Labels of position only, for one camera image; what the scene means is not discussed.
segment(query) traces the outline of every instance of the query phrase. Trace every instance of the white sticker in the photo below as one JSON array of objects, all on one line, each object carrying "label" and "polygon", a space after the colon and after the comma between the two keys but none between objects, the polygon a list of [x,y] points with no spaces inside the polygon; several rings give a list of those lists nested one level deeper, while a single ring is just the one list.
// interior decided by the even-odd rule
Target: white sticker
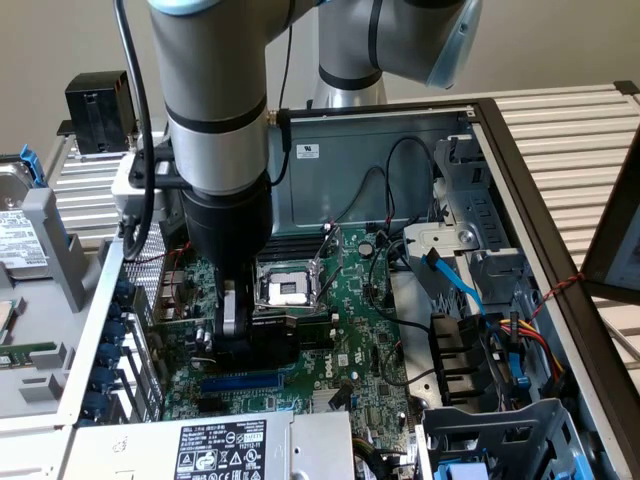
[{"label": "white sticker", "polygon": [[298,158],[320,158],[320,145],[297,145],[296,153]]},{"label": "white sticker", "polygon": [[19,210],[0,212],[0,262],[7,268],[47,265],[31,222]]}]

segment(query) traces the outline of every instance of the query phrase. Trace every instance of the power cable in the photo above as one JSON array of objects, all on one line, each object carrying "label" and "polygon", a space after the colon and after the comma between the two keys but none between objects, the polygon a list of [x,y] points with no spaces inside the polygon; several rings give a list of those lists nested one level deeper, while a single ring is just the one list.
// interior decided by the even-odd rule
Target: power cable
[{"label": "power cable", "polygon": [[136,224],[138,218],[126,215],[122,219],[123,224],[123,252],[125,260],[134,260],[144,248],[151,227],[153,218],[153,201],[155,191],[155,155],[153,150],[153,136],[151,133],[151,116],[149,115],[149,105],[147,104],[147,94],[142,81],[140,64],[136,55],[135,46],[131,37],[131,29],[127,21],[127,13],[124,8],[124,0],[113,0],[113,7],[116,13],[116,21],[122,38],[127,65],[131,72],[131,85],[134,96],[138,104],[138,114],[140,116],[140,130],[142,134],[142,145],[144,148],[145,177],[144,177],[144,204],[140,219],[138,235],[134,240]]}]

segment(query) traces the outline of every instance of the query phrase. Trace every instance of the capacitor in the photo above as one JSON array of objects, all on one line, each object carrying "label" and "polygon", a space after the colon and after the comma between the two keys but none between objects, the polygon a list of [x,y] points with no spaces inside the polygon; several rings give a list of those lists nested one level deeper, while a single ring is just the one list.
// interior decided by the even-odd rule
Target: capacitor
[{"label": "capacitor", "polygon": [[211,332],[204,332],[204,351],[211,352],[213,350],[213,340],[211,339]]},{"label": "capacitor", "polygon": [[398,428],[402,430],[407,423],[407,415],[404,412],[398,412]]},{"label": "capacitor", "polygon": [[204,342],[204,328],[198,327],[196,330],[196,343]]},{"label": "capacitor", "polygon": [[374,248],[373,245],[369,242],[360,242],[358,245],[358,253],[360,254],[360,258],[365,260],[369,260],[373,257]]}]

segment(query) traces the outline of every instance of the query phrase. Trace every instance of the white wall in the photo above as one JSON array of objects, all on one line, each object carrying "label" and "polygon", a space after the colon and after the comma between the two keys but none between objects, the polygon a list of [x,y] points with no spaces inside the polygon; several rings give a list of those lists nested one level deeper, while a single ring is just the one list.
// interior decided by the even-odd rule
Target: white wall
[{"label": "white wall", "polygon": [[[146,3],[129,0],[127,6],[151,111],[157,115],[163,102]],[[112,2],[2,0],[1,15],[0,151],[15,152],[29,142],[44,157],[60,121],[68,117],[64,89],[69,81],[81,72],[124,68]],[[451,92],[621,79],[640,84],[639,19],[639,0],[485,0],[471,58]],[[296,25],[294,40],[285,105],[302,106],[315,86],[315,13]],[[267,50],[270,106],[277,103],[285,53],[286,34]],[[385,81],[391,99],[442,93],[389,75]]]}]

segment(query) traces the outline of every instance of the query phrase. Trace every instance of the blue pcie slot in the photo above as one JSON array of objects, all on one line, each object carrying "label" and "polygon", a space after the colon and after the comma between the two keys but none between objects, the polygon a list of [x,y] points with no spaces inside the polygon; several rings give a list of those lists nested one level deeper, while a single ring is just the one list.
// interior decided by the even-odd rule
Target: blue pcie slot
[{"label": "blue pcie slot", "polygon": [[239,375],[233,377],[207,378],[200,383],[201,393],[228,392],[231,390],[256,390],[263,388],[284,388],[284,374],[266,373]]}]

